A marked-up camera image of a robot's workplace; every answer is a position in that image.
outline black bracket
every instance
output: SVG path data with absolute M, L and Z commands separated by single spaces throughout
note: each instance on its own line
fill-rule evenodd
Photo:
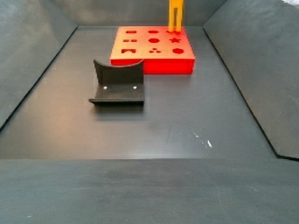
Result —
M 144 103 L 144 62 L 129 66 L 106 66 L 93 60 L 97 73 L 97 93 L 93 104 Z

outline yellow peg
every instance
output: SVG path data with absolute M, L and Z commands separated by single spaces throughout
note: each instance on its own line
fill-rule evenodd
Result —
M 173 32 L 173 29 L 176 32 L 180 32 L 181 28 L 182 28 L 182 0 L 169 0 L 168 32 Z

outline container wall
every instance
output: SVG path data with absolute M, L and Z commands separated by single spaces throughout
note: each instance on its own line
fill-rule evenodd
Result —
M 48 0 L 0 0 L 0 127 L 74 29 Z
M 279 155 L 299 158 L 299 10 L 228 0 L 204 25 Z
M 168 0 L 52 0 L 78 25 L 166 25 Z M 226 0 L 185 0 L 184 25 L 202 25 Z

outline shape sorter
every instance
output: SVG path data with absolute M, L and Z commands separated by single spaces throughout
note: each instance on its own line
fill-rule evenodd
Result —
M 109 62 L 132 65 L 144 60 L 145 74 L 192 74 L 194 56 L 184 29 L 166 26 L 118 27 Z

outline circle-shaped hole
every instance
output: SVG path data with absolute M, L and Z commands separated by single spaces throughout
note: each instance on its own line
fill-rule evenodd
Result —
M 181 54 L 182 53 L 182 49 L 181 48 L 173 48 L 172 52 L 177 53 L 177 54 Z
M 148 41 L 154 44 L 154 43 L 160 42 L 160 39 L 158 38 L 149 38 Z

